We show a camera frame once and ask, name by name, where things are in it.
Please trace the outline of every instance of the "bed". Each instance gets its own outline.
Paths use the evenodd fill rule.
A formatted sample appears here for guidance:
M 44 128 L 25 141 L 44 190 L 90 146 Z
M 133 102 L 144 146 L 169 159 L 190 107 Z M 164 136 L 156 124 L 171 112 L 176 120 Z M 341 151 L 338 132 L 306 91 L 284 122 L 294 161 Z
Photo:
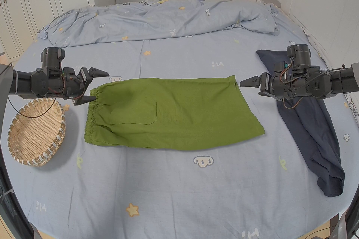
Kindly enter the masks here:
M 308 44 L 312 64 L 321 69 L 343 63 L 349 66 L 358 61 L 352 44 L 359 36 L 357 18 L 356 28 L 345 25 L 344 30 L 339 24 L 333 28 L 330 20 L 352 19 L 345 11 L 357 13 L 354 8 L 359 2 L 333 1 L 335 7 L 344 7 L 339 9 L 342 14 L 327 16 L 321 26 L 314 22 L 317 17 L 313 15 L 320 11 L 318 15 L 325 17 L 325 12 L 338 9 L 324 7 L 322 2 L 288 0 L 283 10 L 289 17 L 271 6 L 279 30 L 276 35 L 233 27 L 195 35 L 187 31 L 180 37 L 171 29 L 164 39 L 124 39 L 67 47 L 62 66 L 72 66 L 76 72 L 83 66 L 93 66 L 110 74 L 95 78 L 86 94 L 101 84 L 133 78 L 235 75 L 239 82 L 266 71 L 256 50 L 285 50 L 292 43 Z M 153 2 L 113 9 L 141 8 Z M 327 29 L 334 29 L 335 33 L 330 30 L 329 34 L 335 36 L 326 37 Z M 347 38 L 350 41 L 339 43 Z M 41 66 L 42 50 L 52 45 L 49 39 L 38 37 L 15 69 L 34 71 Z M 356 54 L 343 56 L 347 51 Z M 88 144 L 83 138 L 88 105 L 74 107 L 71 102 L 59 100 L 62 105 L 70 105 L 65 112 L 66 136 L 46 165 L 24 166 L 4 152 L 25 215 L 40 231 L 59 239 L 296 239 L 347 208 L 359 182 L 358 116 L 352 112 L 356 110 L 355 94 L 345 95 L 349 100 L 342 94 L 325 100 L 345 171 L 343 194 L 326 197 L 280 117 L 275 100 L 258 96 L 254 88 L 240 90 L 266 133 L 225 147 L 186 152 Z M 27 102 L 15 96 L 10 99 L 16 107 Z M 2 150 L 7 149 L 7 124 L 15 113 L 7 106 Z

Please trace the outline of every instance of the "headboard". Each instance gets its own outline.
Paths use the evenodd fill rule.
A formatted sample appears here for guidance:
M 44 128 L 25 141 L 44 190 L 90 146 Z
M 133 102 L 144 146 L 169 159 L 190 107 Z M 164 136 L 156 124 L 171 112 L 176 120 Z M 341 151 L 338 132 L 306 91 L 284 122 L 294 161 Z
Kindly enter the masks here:
M 305 29 L 329 68 L 359 62 L 359 0 L 286 0 L 281 9 Z M 354 112 L 359 92 L 347 99 Z

